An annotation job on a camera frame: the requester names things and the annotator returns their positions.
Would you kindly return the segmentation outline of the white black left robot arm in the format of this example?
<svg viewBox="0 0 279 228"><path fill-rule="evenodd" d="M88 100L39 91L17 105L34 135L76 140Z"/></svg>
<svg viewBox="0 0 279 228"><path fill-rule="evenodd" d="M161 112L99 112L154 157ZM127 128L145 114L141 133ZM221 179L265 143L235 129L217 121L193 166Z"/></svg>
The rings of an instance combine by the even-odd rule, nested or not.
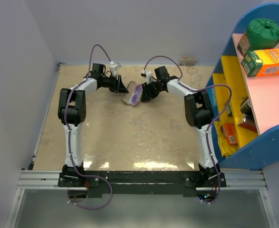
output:
<svg viewBox="0 0 279 228"><path fill-rule="evenodd" d="M119 63L111 61L110 75L107 76L106 66L94 63L92 70L80 83L60 90L58 118L64 126L66 136L65 165L60 176L63 179L69 178L74 186L81 186L86 180L81 151L81 130L87 114L86 96L101 87L108 88L113 93L127 94L128 90L117 74L120 68Z"/></svg>

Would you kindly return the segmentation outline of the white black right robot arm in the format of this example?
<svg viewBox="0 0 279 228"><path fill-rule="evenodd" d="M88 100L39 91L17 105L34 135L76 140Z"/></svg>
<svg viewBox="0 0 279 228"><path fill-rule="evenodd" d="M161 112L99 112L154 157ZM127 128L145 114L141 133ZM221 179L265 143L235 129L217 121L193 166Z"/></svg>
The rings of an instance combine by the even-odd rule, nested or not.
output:
<svg viewBox="0 0 279 228"><path fill-rule="evenodd" d="M156 98L160 92L174 94L184 101L185 118L193 127L199 145L199 182L205 187L211 186L220 173L212 141L212 120L214 117L211 101L206 90L196 90L182 83L176 76L170 76L167 68L161 66L153 73L142 70L141 76L146 79L142 84L142 102Z"/></svg>

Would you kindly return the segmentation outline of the pink transparent sunglasses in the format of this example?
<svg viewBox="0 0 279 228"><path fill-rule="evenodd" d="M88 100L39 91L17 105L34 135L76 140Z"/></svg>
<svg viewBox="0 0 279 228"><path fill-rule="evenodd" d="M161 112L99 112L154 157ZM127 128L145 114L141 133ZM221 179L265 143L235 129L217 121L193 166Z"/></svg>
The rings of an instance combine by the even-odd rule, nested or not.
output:
<svg viewBox="0 0 279 228"><path fill-rule="evenodd" d="M135 87L134 91L132 92L131 98L129 100L129 104L131 106L137 105L141 101L141 97L143 94L142 85L139 84Z"/></svg>

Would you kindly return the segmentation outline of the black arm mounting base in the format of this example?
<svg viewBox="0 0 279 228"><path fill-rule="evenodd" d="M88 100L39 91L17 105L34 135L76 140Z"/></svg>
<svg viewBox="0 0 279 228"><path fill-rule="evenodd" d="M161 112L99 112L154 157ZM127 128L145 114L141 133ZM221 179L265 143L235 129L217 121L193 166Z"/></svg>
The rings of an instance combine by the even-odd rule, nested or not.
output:
<svg viewBox="0 0 279 228"><path fill-rule="evenodd" d="M224 173L217 178L204 179L200 171L84 171L85 177L61 178L61 188L84 188L91 198L102 194L182 195L196 197L198 188L227 186Z"/></svg>

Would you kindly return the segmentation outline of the printed glasses case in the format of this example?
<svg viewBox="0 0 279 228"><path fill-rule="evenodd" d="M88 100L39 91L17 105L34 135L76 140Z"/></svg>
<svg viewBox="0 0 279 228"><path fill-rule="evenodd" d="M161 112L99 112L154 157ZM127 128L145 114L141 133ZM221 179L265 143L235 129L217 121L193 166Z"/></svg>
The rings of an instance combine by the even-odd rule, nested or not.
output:
<svg viewBox="0 0 279 228"><path fill-rule="evenodd" d="M130 105L129 104L129 100L131 98L131 95L132 95L132 92L134 91L135 87L139 85L137 84L135 81L130 81L128 86L127 86L127 90L128 90L128 94L125 94L124 97L123 97L123 101L127 104L127 105Z"/></svg>

